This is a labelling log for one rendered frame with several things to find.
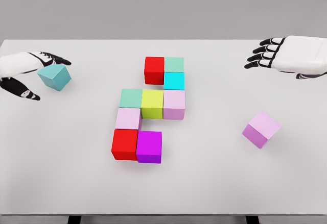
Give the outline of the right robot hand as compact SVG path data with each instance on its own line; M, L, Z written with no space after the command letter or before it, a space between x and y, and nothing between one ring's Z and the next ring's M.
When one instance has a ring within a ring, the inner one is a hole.
M327 38L309 36L273 37L260 42L247 59L245 69L254 67L294 73L298 80L327 75Z

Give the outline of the mint green cube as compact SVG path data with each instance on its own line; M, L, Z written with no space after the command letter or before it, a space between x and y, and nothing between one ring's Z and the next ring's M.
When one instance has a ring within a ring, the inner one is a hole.
M184 57L165 57L165 72L184 72Z
M142 89L122 89L120 97L120 108L141 108Z

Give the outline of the yellow-green cube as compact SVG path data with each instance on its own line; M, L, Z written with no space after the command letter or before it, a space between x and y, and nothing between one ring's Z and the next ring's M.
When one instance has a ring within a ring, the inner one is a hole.
M163 119L164 91L143 90L141 113L143 119Z

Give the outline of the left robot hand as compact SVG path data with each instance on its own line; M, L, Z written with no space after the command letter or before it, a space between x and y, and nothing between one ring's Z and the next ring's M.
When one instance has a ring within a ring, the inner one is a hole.
M15 77L19 74L31 73L53 64L71 65L72 63L48 52L20 52L0 57L0 88L21 98L35 101L40 96Z

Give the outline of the light pink cube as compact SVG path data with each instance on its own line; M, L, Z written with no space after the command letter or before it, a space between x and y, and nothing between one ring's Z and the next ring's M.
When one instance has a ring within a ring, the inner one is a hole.
M242 135L261 149L280 128L275 119L261 111L246 125Z
M140 108L118 108L115 128L140 130L142 126L142 115Z
M163 91L163 119L183 120L185 115L185 91Z

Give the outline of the teal cube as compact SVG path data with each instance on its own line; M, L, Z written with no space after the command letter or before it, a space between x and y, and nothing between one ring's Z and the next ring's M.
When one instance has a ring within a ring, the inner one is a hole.
M63 64L52 64L37 72L43 83L57 91L61 91L72 79Z

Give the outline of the magenta cube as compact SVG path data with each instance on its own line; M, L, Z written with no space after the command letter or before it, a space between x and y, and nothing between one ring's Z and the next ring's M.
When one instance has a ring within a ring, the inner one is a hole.
M162 132L139 131L136 156L139 163L161 163Z

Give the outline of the cyan cube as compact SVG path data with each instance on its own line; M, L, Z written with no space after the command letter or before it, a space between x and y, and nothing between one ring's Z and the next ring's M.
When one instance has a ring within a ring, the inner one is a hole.
M184 72L165 72L164 90L185 90Z

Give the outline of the red cube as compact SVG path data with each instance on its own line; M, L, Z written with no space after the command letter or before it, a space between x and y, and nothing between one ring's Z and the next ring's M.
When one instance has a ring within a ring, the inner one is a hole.
M144 78L145 84L163 85L165 72L164 57L145 57Z
M115 129L111 153L116 160L137 161L138 130Z

